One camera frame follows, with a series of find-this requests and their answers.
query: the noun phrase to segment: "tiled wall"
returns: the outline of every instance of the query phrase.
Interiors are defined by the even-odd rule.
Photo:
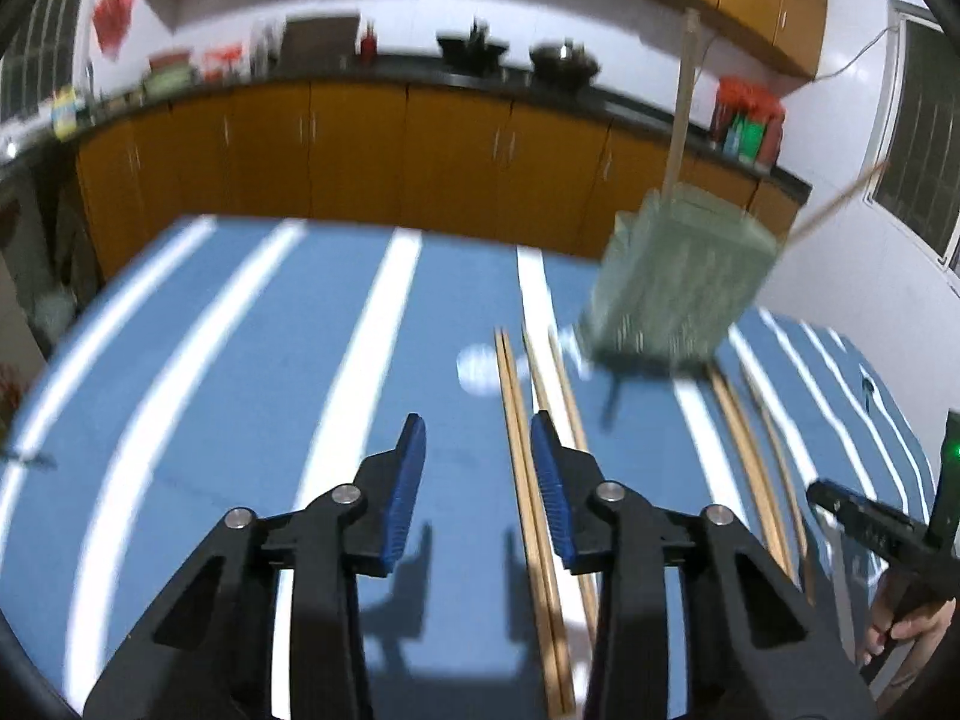
[[[889,25],[889,1],[829,0],[821,76],[845,66]],[[923,6],[922,0],[900,1]],[[887,46],[895,39],[888,33],[846,73],[787,95],[781,165],[813,184],[805,215],[874,162],[868,149]],[[960,406],[960,298],[914,234],[882,208],[855,199],[786,253],[760,302],[853,338],[939,464],[947,409]]]
[[[491,36],[509,41],[506,61],[529,64],[531,45],[571,37],[603,66],[598,84],[670,110],[676,97],[680,14],[647,0],[151,0],[134,6],[128,42],[112,63],[91,35],[97,83],[112,90],[135,83],[146,57],[165,47],[199,52],[248,41],[253,21],[294,14],[359,11],[376,25],[381,50],[436,52],[438,30],[466,31],[474,17]],[[696,89],[693,118],[709,124],[717,77],[767,81],[768,71],[724,40],[716,40]]]

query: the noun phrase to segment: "metal screw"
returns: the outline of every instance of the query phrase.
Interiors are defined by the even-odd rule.
[[[733,512],[718,503],[710,504],[707,506],[707,519],[714,525],[730,525],[733,522]]]
[[[597,497],[601,501],[616,503],[616,501],[622,501],[626,494],[623,485],[618,485],[616,482],[601,482],[597,485]]]
[[[340,485],[333,488],[331,497],[334,503],[350,504],[359,501],[360,495],[360,488],[356,485]]]
[[[239,531],[243,528],[246,528],[252,521],[253,512],[251,512],[249,509],[243,509],[240,507],[237,509],[231,509],[229,512],[227,512],[227,516],[224,517],[224,525],[234,531]]]

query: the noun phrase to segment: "blue tablecloth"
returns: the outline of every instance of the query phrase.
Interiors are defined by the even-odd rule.
[[[289,511],[309,490],[352,477],[364,454],[392,446],[406,413],[418,412],[427,460],[404,562],[391,579],[360,583],[377,716],[544,717],[496,327],[510,333],[522,375],[525,312],[528,325],[555,317],[590,450],[608,478],[687,512],[738,500],[760,532],[709,384],[616,385],[578,365],[568,328],[595,271],[408,230],[183,220],[86,312],[14,426],[14,449],[56,463],[9,466],[0,484],[0,607],[29,656],[79,706],[227,509]],[[531,305],[531,278],[552,307]],[[718,361],[745,403],[741,362],[761,384],[797,490],[820,474],[925,517],[934,483],[923,450],[848,338],[751,309]],[[524,390],[529,412],[528,381]],[[862,614],[877,566],[854,551],[847,557]],[[818,608],[836,625],[823,582]],[[678,609],[672,586],[675,652]],[[679,712],[682,655],[676,660]]]

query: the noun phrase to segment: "red bag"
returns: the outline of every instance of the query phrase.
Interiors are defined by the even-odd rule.
[[[97,32],[100,51],[112,62],[120,55],[120,47],[130,31],[133,1],[98,0],[93,8],[93,28]]]

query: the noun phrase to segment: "window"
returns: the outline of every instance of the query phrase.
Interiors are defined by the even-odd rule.
[[[30,116],[73,81],[80,0],[37,0],[0,60],[0,122]]]
[[[889,166],[872,200],[957,269],[960,226],[960,56],[939,25],[895,6],[890,108],[880,137]]]

